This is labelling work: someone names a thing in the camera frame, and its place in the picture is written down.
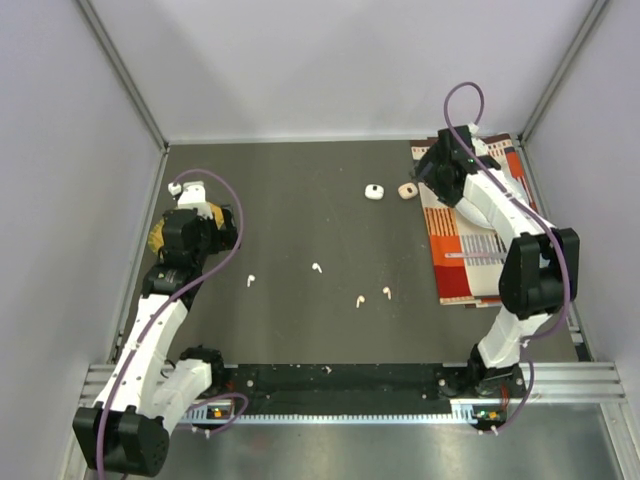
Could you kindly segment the pink earbud charging case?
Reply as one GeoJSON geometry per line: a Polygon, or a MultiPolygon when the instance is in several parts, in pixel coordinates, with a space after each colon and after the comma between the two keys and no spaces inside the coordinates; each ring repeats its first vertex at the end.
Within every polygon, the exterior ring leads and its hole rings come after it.
{"type": "Polygon", "coordinates": [[[402,184],[397,189],[398,195],[403,200],[410,200],[419,194],[419,190],[414,183],[408,182],[402,184]]]}

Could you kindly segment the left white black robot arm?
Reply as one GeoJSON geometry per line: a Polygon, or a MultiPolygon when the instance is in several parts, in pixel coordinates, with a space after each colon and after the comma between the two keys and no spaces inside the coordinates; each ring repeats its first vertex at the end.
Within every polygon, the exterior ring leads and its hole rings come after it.
{"type": "Polygon", "coordinates": [[[102,391],[91,406],[77,409],[72,422],[85,461],[99,478],[156,476],[170,437],[193,402],[226,387],[220,352],[202,346],[186,349],[168,377],[162,373],[206,260],[238,248],[231,208],[213,207],[206,217],[195,210],[167,210],[150,241],[156,260],[143,278],[129,338],[102,391]]]}

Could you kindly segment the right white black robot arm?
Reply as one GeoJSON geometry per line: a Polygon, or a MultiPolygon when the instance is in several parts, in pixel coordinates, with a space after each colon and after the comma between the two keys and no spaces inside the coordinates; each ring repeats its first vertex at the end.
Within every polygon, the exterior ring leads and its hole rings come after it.
{"type": "Polygon", "coordinates": [[[577,295],[579,236],[527,204],[470,125],[440,130],[414,177],[443,205],[464,206],[486,223],[507,249],[498,279],[501,307],[489,332],[472,347],[463,372],[444,369],[438,379],[445,397],[492,396],[514,383],[527,343],[543,335],[540,327],[568,313],[577,295]]]}

